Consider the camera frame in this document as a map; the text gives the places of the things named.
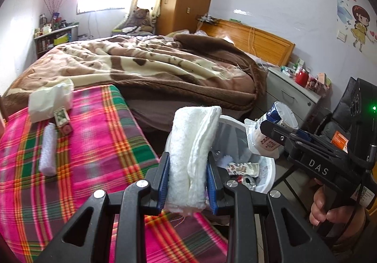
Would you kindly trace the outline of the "person's right hand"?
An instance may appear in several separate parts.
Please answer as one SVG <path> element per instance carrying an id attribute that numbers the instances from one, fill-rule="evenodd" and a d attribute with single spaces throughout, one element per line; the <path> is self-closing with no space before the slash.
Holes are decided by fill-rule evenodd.
<path id="1" fill-rule="evenodd" d="M 314 202 L 311 206 L 309 221 L 315 226 L 318 226 L 325 220 L 328 220 L 334 224 L 347 224 L 349 219 L 352 217 L 354 208 L 351 206 L 342 206 L 327 211 L 325 209 L 327 197 L 324 194 L 322 183 L 317 179 L 316 182 L 320 185 L 320 188 L 314 194 Z M 340 236 L 337 242 L 343 242 L 349 238 L 352 238 L 353 236 L 356 236 L 363 229 L 365 220 L 365 209 L 362 206 L 358 206 L 351 223 L 348 225 L 347 229 L 343 235 Z"/>

